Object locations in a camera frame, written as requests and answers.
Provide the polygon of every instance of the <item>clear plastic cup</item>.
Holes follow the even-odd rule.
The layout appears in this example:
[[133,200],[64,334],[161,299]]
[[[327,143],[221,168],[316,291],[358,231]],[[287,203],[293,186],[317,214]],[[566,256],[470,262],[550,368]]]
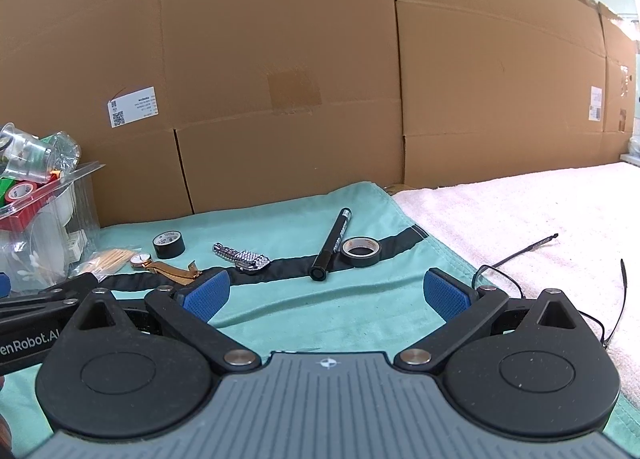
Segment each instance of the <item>clear plastic cup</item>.
[[46,183],[56,164],[58,151],[8,123],[0,131],[2,178]]
[[74,139],[66,132],[56,132],[51,136],[42,139],[58,151],[56,170],[61,170],[63,174],[73,172],[78,166],[82,151]]

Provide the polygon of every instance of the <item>green cloth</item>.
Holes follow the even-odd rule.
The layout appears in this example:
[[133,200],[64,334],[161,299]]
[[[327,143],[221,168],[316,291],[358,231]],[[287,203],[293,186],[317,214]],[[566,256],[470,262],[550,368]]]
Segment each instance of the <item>green cloth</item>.
[[[382,239],[414,224],[383,190],[358,183],[324,196],[110,227],[102,231],[101,247],[140,248],[153,254],[151,240],[155,235],[180,230],[186,251],[168,261],[178,267],[186,267],[192,260],[201,269],[227,265],[211,251],[216,242],[264,253],[271,259],[314,255],[344,207],[353,212],[346,237]],[[474,272],[449,248],[428,237],[393,259],[331,273],[325,282],[305,277],[235,286],[229,302],[210,323],[263,358],[272,350],[382,349],[393,359],[398,351],[443,324],[422,294],[422,278],[430,267],[439,267],[466,283]],[[142,295],[116,293],[118,298]],[[11,426],[18,456],[50,433],[33,394],[36,372],[37,367],[32,367],[8,376],[0,395],[0,413]],[[640,417],[634,411],[621,398],[607,432],[617,443],[638,451]]]

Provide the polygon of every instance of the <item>eyeglass temple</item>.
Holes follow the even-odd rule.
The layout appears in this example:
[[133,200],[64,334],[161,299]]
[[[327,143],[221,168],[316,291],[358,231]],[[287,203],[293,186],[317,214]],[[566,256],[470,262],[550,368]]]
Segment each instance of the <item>eyeglass temple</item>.
[[543,244],[546,244],[546,243],[552,241],[556,237],[558,237],[557,233],[554,233],[553,235],[545,237],[541,241],[538,241],[537,243],[533,243],[532,245],[527,246],[526,248],[521,249],[520,251],[517,251],[513,255],[510,255],[509,257],[507,257],[506,259],[502,259],[500,262],[497,262],[496,264],[494,264],[493,267],[499,267],[499,266],[503,265],[505,262],[509,262],[509,261],[511,261],[511,259],[516,258],[518,255],[522,255],[523,253],[527,253],[527,251],[531,251],[532,249],[536,249],[539,246],[542,246]]
[[618,317],[616,324],[613,326],[611,333],[609,333],[609,337],[602,343],[605,349],[609,347],[609,342],[611,341],[611,337],[613,336],[613,333],[615,333],[616,329],[618,328],[618,324],[620,323],[620,319],[622,318],[622,313],[625,311],[627,282],[626,282],[625,261],[623,261],[622,259],[620,259],[620,271],[622,271],[622,286],[624,288],[624,293],[622,297],[622,309],[620,310],[620,315]]
[[604,331],[605,331],[604,324],[600,320],[598,320],[596,317],[591,316],[590,314],[586,314],[584,311],[578,310],[578,313],[580,313],[582,316],[587,317],[589,320],[594,321],[596,324],[600,326],[600,331],[601,331],[600,344],[604,346]]

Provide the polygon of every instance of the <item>pink towel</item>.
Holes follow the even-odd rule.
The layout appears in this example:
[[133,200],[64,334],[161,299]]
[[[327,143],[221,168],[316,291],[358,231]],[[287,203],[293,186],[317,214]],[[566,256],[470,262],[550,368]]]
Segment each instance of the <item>pink towel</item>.
[[[402,210],[471,265],[494,264],[554,233],[559,237],[500,267],[527,298],[558,287],[606,336],[626,308],[609,355],[622,390],[640,407],[640,168],[627,163],[527,174],[437,190],[399,192]],[[487,275],[511,296],[496,274]],[[598,337],[600,329],[590,324]]]

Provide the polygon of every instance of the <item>eyeglasses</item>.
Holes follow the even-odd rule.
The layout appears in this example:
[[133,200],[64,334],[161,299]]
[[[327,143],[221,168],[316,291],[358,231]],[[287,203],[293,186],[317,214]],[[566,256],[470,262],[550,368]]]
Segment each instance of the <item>eyeglasses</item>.
[[[500,262],[496,262],[493,265],[489,265],[489,264],[481,265],[478,268],[478,270],[476,271],[476,273],[474,273],[474,276],[471,279],[471,287],[473,289],[476,289],[476,285],[477,285],[478,280],[480,279],[480,277],[482,277],[482,274],[484,274],[484,272],[486,272],[486,271],[488,271],[490,269],[490,270],[494,271],[495,273],[498,273],[500,276],[504,277],[505,279],[509,280],[514,285],[514,287],[520,292],[520,298],[527,298],[525,296],[522,288],[520,287],[519,283],[517,283],[515,280],[513,280],[510,276],[508,276],[503,271],[500,271],[500,269],[498,269],[498,267],[503,265],[503,264],[505,264],[506,262],[511,261],[511,259],[514,259],[519,255],[522,255],[523,253],[527,253],[528,251],[536,249],[539,246],[542,246],[542,245],[552,241],[556,237],[558,237],[558,234],[554,233],[553,235],[550,235],[549,237],[546,237],[545,239],[542,239],[541,241],[538,241],[537,243],[533,243],[532,245],[527,246],[526,248],[521,249],[520,251],[517,251],[513,255],[510,255],[509,257],[507,257],[506,259],[502,259]],[[600,343],[602,344],[602,346],[605,349],[609,347],[609,343],[611,341],[611,338],[613,337],[613,334],[615,333],[616,329],[618,328],[618,324],[620,324],[620,319],[622,318],[622,314],[625,311],[627,282],[626,282],[625,261],[623,261],[623,259],[620,259],[620,270],[622,272],[622,286],[624,288],[624,290],[623,290],[624,293],[623,293],[623,298],[622,298],[622,309],[620,309],[620,315],[618,316],[618,320],[616,321],[616,324],[613,326],[613,329],[612,329],[611,333],[609,333],[609,336],[607,338],[604,338],[604,335],[605,335],[606,331],[605,331],[605,328],[604,328],[604,324],[600,320],[598,320],[594,316],[591,316],[590,314],[587,314],[587,313],[582,312],[582,311],[578,311],[578,313],[580,313],[582,316],[587,317],[589,320],[595,322],[596,324],[598,324],[598,326],[600,326],[600,330],[602,331],[602,333],[600,335]]]

